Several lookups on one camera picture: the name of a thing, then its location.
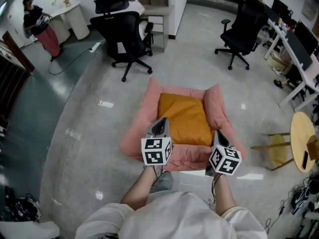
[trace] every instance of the stool leg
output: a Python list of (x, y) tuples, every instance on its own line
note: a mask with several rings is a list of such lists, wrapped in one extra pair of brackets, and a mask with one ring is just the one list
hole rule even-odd
[(279, 169), (279, 168), (282, 168), (282, 167), (284, 167), (284, 166), (286, 166), (286, 165), (288, 165), (288, 164), (290, 164), (291, 162), (293, 162), (293, 158), (291, 159), (291, 160), (288, 160), (286, 163), (284, 163), (284, 164), (282, 164), (282, 165), (280, 165), (280, 166), (277, 166), (277, 167), (275, 167), (274, 169), (271, 169), (272, 171), (275, 171), (275, 170), (277, 170), (277, 169)]
[(280, 134), (280, 135), (290, 135), (290, 133), (273, 133), (273, 134), (269, 134), (268, 136), (274, 136), (274, 135), (277, 135), (277, 134)]
[(274, 147), (281, 147), (281, 146), (289, 146), (290, 142), (283, 142), (283, 143), (278, 143), (278, 144), (273, 144), (273, 145), (262, 145), (262, 146), (253, 146), (250, 147), (251, 149), (270, 149)]

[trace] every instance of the orange cushion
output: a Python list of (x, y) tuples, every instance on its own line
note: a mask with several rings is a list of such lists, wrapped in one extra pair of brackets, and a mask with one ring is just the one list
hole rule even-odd
[(206, 121), (202, 100), (162, 93), (159, 118), (163, 117), (168, 118), (173, 143), (211, 146), (213, 135)]

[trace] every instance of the black and white marker cube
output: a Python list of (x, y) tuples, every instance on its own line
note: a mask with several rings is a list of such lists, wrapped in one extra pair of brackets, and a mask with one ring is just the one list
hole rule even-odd
[(242, 158), (238, 150), (215, 145), (212, 147), (209, 162), (217, 173), (233, 175), (239, 167)]
[(166, 165), (172, 152), (171, 138), (142, 138), (145, 165)]

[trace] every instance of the power strip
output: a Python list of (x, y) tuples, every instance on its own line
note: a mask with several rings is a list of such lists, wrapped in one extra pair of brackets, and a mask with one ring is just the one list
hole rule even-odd
[(101, 45), (102, 45), (101, 42), (97, 42), (97, 43), (90, 49), (90, 52), (91, 52), (91, 53), (96, 52)]

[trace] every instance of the chair armrest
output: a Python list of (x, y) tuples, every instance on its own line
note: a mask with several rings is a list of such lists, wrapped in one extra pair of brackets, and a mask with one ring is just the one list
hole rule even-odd
[(224, 25), (224, 32), (226, 32), (227, 29), (227, 24), (230, 22), (229, 19), (224, 19), (221, 21), (221, 23)]
[(254, 46), (252, 51), (255, 51), (259, 44), (261, 44), (261, 39), (259, 37), (257, 37), (255, 40), (255, 46)]
[(154, 26), (154, 24), (153, 24), (152, 22), (149, 22), (149, 23), (146, 25), (145, 33), (150, 33), (150, 32), (153, 30), (153, 26)]

